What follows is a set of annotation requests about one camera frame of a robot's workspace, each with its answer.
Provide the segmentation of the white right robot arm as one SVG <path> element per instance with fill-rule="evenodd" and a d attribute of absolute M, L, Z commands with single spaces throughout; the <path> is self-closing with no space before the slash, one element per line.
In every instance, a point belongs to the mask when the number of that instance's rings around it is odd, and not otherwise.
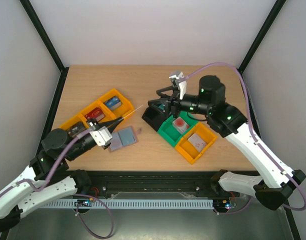
<path fill-rule="evenodd" d="M 233 144 L 259 173 L 249 176 L 220 170 L 210 180 L 211 191 L 217 196 L 226 192 L 245 194 L 273 211 L 284 206 L 306 178 L 304 172 L 293 170 L 280 160 L 257 136 L 243 113 L 226 102 L 226 87 L 217 76 L 203 76 L 197 95 L 186 93 L 180 86 L 183 79 L 170 79 L 172 85 L 157 90 L 159 98 L 148 101 L 152 118 L 143 119 L 152 125 L 154 120 L 178 117 L 181 112 L 204 115 L 210 128 Z"/>

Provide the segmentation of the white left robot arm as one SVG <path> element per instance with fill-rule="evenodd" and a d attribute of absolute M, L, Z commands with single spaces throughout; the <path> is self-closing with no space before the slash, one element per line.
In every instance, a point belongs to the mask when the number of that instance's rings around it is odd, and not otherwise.
<path fill-rule="evenodd" d="M 70 135 L 62 128 L 49 132 L 41 141 L 41 151 L 29 162 L 24 171 L 0 190 L 0 233 L 15 227 L 21 219 L 37 208 L 79 193 L 86 193 L 91 179 L 85 170 L 75 170 L 71 175 L 51 184 L 54 174 L 68 170 L 68 161 L 95 146 L 107 149 L 114 129 L 123 117 L 98 123 L 91 118 L 88 127 Z"/>

